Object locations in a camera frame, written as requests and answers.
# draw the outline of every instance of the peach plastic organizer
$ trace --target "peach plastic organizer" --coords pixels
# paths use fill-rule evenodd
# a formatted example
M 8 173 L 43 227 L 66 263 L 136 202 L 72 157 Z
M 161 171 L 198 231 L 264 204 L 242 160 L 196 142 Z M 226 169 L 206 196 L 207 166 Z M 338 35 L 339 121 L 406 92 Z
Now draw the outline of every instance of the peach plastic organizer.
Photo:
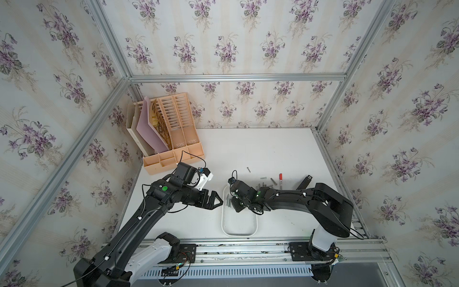
M 182 156 L 182 151 L 205 158 L 187 93 L 164 96 L 151 101 L 166 123 L 172 150 L 143 158 L 144 168 L 148 174 L 153 175 L 176 168 L 181 157 L 184 163 L 200 161 L 199 158 L 187 153 L 183 153 Z

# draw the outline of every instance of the metal extrusion beam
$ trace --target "metal extrusion beam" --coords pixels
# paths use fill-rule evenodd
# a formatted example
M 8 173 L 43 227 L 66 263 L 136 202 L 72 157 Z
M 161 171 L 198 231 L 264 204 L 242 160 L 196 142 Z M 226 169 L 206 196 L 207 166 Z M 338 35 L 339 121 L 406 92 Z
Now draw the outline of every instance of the metal extrusion beam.
M 43 214 L 49 207 L 55 194 L 63 186 L 66 179 L 81 160 L 82 154 L 92 142 L 94 136 L 107 120 L 108 115 L 124 95 L 129 86 L 128 78 L 122 78 L 115 89 L 110 93 L 105 102 L 91 119 L 79 138 L 67 152 L 66 157 L 61 161 L 41 190 L 37 193 L 32 202 L 27 206 L 17 223 L 13 226 L 8 236 L 0 244 L 0 274 L 4 274 L 13 261 L 16 254 L 21 250 L 36 225 L 42 219 Z
M 351 63 L 349 64 L 349 67 L 346 70 L 347 78 L 339 84 L 330 102 L 325 108 L 324 113 L 322 117 L 320 118 L 319 123 L 317 124 L 317 130 L 321 131 L 325 127 L 325 124 L 330 119 L 331 113 L 335 109 L 336 104 L 341 99 L 342 94 L 344 94 L 345 88 L 348 86 L 353 75 L 357 71 L 361 61 L 364 59 L 368 49 L 371 46 L 371 43 L 373 42 L 380 28 L 384 24 L 385 19 L 391 13 L 394 3 L 395 3 L 395 0 L 384 0 L 384 2 L 381 3 L 378 11 L 375 14 L 375 17 L 370 23 L 370 26 L 365 36 L 363 36 L 361 40 L 362 41 L 361 44 L 357 48 L 357 51 L 354 53 L 354 57 L 352 58 Z
M 285 73 L 285 74 L 213 74 L 213 75 L 134 75 L 131 81 L 140 83 L 243 82 L 243 81 L 344 81 L 345 73 Z

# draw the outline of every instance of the white tray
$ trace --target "white tray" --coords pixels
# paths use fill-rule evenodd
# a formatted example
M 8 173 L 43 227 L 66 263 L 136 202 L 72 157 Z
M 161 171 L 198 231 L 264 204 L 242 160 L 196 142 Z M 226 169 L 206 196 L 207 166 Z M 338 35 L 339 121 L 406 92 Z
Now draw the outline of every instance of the white tray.
M 252 237 L 258 230 L 258 217 L 245 208 L 237 213 L 231 204 L 226 206 L 226 196 L 230 194 L 229 185 L 223 189 L 222 230 L 229 237 Z

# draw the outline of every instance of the white table surface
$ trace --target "white table surface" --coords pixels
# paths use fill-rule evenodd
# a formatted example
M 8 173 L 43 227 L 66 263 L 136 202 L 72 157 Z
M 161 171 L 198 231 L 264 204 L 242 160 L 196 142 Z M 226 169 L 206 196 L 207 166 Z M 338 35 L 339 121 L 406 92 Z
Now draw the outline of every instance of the white table surface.
M 220 196 L 234 169 L 239 180 L 253 187 L 263 181 L 271 185 L 270 177 L 279 183 L 279 173 L 282 173 L 283 190 L 294 190 L 310 174 L 313 179 L 308 187 L 323 182 L 336 190 L 310 129 L 198 129 L 197 132 L 206 155 L 207 168 L 213 173 L 213 179 L 204 188 L 215 190 Z M 192 165 L 204 166 L 203 162 Z M 142 168 L 121 227 L 142 203 L 142 184 L 151 184 L 169 172 L 171 170 L 149 175 Z M 183 204 L 176 203 L 171 211 L 183 207 Z M 155 239 L 165 231 L 178 238 L 228 238 L 221 229 L 221 216 L 222 207 L 206 210 L 190 206 L 163 216 L 145 239 Z M 318 222 L 309 213 L 274 210 L 258 216 L 258 231 L 253 238 L 310 236 L 317 225 Z

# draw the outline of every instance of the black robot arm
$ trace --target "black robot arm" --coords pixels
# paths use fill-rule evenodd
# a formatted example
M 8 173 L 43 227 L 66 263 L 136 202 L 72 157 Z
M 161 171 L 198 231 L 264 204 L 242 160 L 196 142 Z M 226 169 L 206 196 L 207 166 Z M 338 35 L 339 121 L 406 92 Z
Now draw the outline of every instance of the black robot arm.
M 155 223 L 175 203 L 182 202 L 204 209 L 223 205 L 215 191 L 209 195 L 209 190 L 200 191 L 189 185 L 196 172 L 199 175 L 204 170 L 179 163 L 172 174 L 153 182 L 139 208 L 114 238 L 92 259 L 83 258 L 75 265 L 75 278 L 83 276 L 77 281 L 77 286 L 129 287 L 131 274 L 125 272 L 126 264 Z M 214 204 L 215 198 L 218 199 L 218 204 Z

